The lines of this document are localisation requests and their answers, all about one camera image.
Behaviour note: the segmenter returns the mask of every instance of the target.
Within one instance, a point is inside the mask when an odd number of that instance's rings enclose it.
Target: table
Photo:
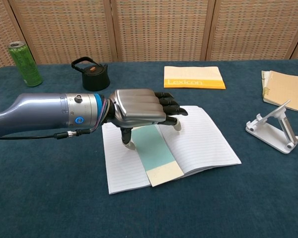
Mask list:
[[[226,90],[164,89],[165,65],[218,66]],[[0,69],[1,111],[21,93],[87,92],[70,64],[39,70],[43,84],[28,88],[15,67]],[[110,63],[111,84],[101,94],[148,87],[200,106],[242,164],[109,195],[101,130],[0,141],[0,237],[298,237],[298,145],[284,155],[245,131],[258,113],[276,108],[261,98],[261,70],[298,75],[298,60]],[[298,135],[298,112],[287,116]]]

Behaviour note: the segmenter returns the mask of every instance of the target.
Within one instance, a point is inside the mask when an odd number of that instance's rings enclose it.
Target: robotic hand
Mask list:
[[[181,130],[173,115],[188,115],[169,93],[150,89],[119,89],[109,98],[99,94],[21,94],[0,112],[0,139],[62,139],[94,132],[104,123],[120,128],[123,144],[131,143],[132,128],[151,124],[171,125]],[[51,136],[3,137],[8,134],[57,128],[79,128]]]

